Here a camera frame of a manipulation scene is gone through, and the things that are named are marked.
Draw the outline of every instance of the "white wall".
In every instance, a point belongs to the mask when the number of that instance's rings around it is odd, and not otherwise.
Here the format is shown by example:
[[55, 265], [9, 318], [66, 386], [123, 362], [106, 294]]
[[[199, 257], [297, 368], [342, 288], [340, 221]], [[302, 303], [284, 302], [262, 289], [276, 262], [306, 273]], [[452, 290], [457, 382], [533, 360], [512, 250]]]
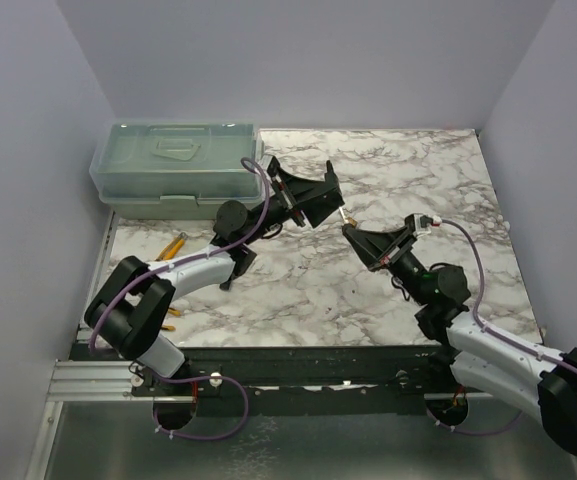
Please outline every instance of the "white wall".
[[547, 340], [577, 346], [577, 0], [558, 0], [486, 123], [486, 163]]
[[0, 480], [23, 478], [105, 212], [87, 167], [112, 112], [51, 0], [0, 0]]
[[57, 0], [119, 116], [482, 127], [553, 0]]

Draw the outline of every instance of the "plastic box lid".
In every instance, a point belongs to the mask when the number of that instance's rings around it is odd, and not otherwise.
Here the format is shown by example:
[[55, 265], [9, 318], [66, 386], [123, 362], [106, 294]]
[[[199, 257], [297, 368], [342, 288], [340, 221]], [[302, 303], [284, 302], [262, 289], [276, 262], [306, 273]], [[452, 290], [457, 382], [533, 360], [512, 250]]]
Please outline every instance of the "plastic box lid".
[[104, 201], [256, 198], [260, 179], [240, 160], [255, 158], [257, 147], [251, 124], [120, 121], [101, 139], [90, 175]]

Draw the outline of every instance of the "marble surface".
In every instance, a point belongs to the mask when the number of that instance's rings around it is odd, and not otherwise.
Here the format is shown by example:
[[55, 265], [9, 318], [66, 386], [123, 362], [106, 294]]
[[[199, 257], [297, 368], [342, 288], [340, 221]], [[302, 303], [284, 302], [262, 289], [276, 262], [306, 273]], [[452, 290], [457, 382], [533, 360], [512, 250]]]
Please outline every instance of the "marble surface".
[[[321, 179], [331, 160], [346, 209], [360, 228], [391, 230], [414, 212], [462, 223], [486, 269], [480, 312], [531, 341], [539, 333], [503, 217], [473, 131], [263, 130], [267, 152], [295, 175]], [[212, 222], [121, 220], [110, 268], [127, 255], [153, 260], [179, 232], [180, 253], [206, 245]], [[432, 343], [417, 327], [419, 306], [393, 290], [386, 272], [370, 273], [341, 235], [338, 215], [316, 230], [286, 224], [283, 233], [252, 245], [258, 257], [230, 292], [204, 288], [173, 305], [168, 334], [179, 346], [337, 346]], [[464, 267], [477, 293], [472, 251], [451, 227], [421, 238], [422, 263]]]

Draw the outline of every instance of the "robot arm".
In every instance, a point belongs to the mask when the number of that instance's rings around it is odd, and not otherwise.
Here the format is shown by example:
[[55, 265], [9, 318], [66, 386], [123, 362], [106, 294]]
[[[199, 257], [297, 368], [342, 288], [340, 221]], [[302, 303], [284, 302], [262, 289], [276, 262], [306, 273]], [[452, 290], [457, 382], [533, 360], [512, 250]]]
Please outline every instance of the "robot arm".
[[[124, 258], [86, 309], [84, 321], [95, 328], [111, 302], [135, 279], [161, 269], [158, 275], [146, 275], [149, 278], [130, 290], [130, 294], [140, 296], [136, 305], [125, 298], [119, 300], [105, 317], [99, 334], [125, 359], [138, 361], [162, 377], [174, 376], [185, 357], [160, 333], [170, 303], [208, 285], [229, 289], [256, 257], [249, 244], [269, 232], [274, 235], [291, 219], [301, 227], [308, 221], [315, 228], [341, 207], [344, 202], [339, 181], [332, 164], [327, 162], [326, 167], [323, 181], [307, 180], [285, 172], [272, 157], [268, 175], [274, 194], [267, 204], [248, 210], [235, 200], [224, 203], [217, 212], [215, 236], [199, 254], [152, 263], [134, 256]], [[245, 243], [230, 247], [244, 238]]]
[[411, 215], [400, 229], [371, 232], [346, 220], [342, 233], [370, 271], [388, 270], [393, 286], [422, 307], [415, 318], [427, 338], [443, 345], [433, 360], [446, 376], [519, 408], [577, 456], [577, 348], [562, 353], [533, 344], [470, 312], [463, 268], [442, 263], [427, 269], [411, 252], [413, 243], [440, 223], [437, 217]]

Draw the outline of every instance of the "clear plastic storage box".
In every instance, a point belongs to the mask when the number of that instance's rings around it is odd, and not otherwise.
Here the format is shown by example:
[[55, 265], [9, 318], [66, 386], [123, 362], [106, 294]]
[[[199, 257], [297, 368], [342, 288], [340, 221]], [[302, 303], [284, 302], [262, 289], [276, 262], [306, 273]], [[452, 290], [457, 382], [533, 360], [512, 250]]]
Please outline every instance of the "clear plastic storage box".
[[100, 141], [90, 175], [101, 201], [124, 218], [214, 219], [227, 200], [261, 202], [260, 178], [240, 160], [262, 153], [250, 124], [123, 121]]

